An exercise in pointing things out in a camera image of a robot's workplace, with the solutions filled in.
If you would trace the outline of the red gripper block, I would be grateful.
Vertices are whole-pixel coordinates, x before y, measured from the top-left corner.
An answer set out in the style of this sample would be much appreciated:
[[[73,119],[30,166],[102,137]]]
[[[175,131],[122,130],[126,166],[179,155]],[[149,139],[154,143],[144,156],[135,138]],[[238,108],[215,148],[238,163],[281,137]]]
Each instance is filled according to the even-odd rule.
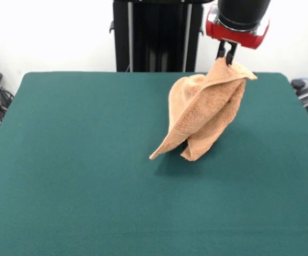
[[[218,16],[218,6],[213,4],[206,19],[206,34],[220,41],[216,59],[225,57],[225,41],[229,42],[231,49],[226,54],[228,66],[232,65],[238,44],[246,48],[257,49],[264,40],[270,25],[270,21],[263,18],[254,29],[234,30],[222,24]]]

